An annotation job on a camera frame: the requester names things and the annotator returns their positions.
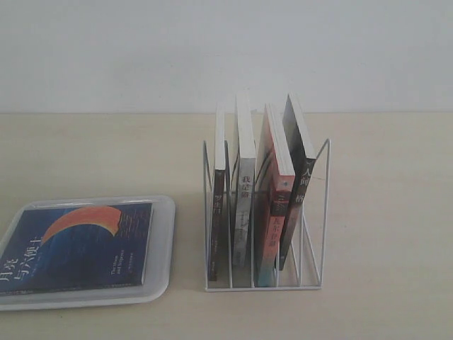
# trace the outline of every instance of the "orange crescent moon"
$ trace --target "orange crescent moon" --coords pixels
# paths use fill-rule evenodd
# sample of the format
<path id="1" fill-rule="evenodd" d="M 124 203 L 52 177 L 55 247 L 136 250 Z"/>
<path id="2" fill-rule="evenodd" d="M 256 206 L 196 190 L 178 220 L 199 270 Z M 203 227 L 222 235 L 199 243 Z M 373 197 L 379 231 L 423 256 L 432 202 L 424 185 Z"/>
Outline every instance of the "orange crescent moon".
<path id="1" fill-rule="evenodd" d="M 99 225 L 115 236 L 120 228 L 120 216 L 120 210 L 107 206 L 72 210 L 52 223 L 42 236 L 41 244 L 44 244 L 56 233 L 76 225 Z"/>

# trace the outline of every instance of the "black book spine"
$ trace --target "black book spine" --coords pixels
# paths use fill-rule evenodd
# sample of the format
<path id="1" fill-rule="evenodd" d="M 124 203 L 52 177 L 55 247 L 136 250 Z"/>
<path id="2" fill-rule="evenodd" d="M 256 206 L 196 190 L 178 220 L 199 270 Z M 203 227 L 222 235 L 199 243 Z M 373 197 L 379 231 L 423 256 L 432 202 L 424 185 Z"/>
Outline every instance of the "black book spine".
<path id="1" fill-rule="evenodd" d="M 280 270 L 283 270 L 289 248 L 291 247 L 292 235 L 296 229 L 297 221 L 300 218 L 302 203 L 304 202 L 305 193 L 309 186 L 315 161 L 315 159 L 304 159 L 302 161 L 302 170 L 296 174 L 296 179 L 294 180 L 282 236 L 280 237 Z"/>
<path id="2" fill-rule="evenodd" d="M 225 171 L 214 170 L 214 190 L 212 195 L 212 226 L 210 240 L 210 259 L 208 279 L 217 280 L 217 249 L 219 245 L 219 232 L 223 221 Z"/>

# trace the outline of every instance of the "dark blue book cover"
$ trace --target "dark blue book cover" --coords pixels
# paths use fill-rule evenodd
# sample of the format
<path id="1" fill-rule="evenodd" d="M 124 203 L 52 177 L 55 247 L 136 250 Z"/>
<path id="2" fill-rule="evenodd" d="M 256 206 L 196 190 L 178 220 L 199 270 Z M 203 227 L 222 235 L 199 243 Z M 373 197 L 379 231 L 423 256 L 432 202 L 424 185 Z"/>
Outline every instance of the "dark blue book cover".
<path id="1" fill-rule="evenodd" d="M 143 284 L 151 203 L 25 210 L 0 258 L 0 295 Z"/>

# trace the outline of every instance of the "white book spine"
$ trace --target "white book spine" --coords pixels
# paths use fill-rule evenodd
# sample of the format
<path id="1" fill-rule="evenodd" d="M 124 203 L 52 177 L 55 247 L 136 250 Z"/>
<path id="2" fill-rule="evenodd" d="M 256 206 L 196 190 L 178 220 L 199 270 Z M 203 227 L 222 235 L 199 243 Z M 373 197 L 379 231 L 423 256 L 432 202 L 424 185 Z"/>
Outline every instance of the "white book spine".
<path id="1" fill-rule="evenodd" d="M 233 265 L 235 266 L 244 266 L 246 260 L 254 177 L 255 159 L 240 159 L 236 187 L 236 219 L 234 223 Z"/>

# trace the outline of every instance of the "book spine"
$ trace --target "book spine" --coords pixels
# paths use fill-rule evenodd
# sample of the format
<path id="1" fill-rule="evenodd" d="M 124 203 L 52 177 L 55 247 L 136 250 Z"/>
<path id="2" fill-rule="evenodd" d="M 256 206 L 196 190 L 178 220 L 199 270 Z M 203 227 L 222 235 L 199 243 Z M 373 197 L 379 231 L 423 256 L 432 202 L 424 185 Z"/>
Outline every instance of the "book spine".
<path id="1" fill-rule="evenodd" d="M 210 281 L 217 280 L 217 248 L 219 244 L 219 233 L 223 220 L 225 171 L 214 170 L 214 192 L 212 195 L 212 224 L 210 240 L 210 259 L 208 278 Z"/>
<path id="2" fill-rule="evenodd" d="M 302 211 L 306 190 L 308 188 L 315 159 L 306 159 L 303 163 L 302 172 L 294 181 L 294 188 L 289 201 L 288 211 L 283 225 L 282 236 L 280 237 L 280 259 L 279 268 L 283 270 L 291 247 L 292 235 L 296 229 L 297 221 Z"/>
<path id="3" fill-rule="evenodd" d="M 243 267 L 246 261 L 248 225 L 252 203 L 255 159 L 240 159 L 236 185 L 233 265 Z"/>
<path id="4" fill-rule="evenodd" d="M 263 238 L 263 251 L 259 259 L 258 287 L 268 287 L 273 280 L 275 257 L 277 256 L 278 243 L 282 228 L 285 223 L 291 191 L 276 191 L 270 189 L 270 216 L 266 221 L 267 227 Z"/>

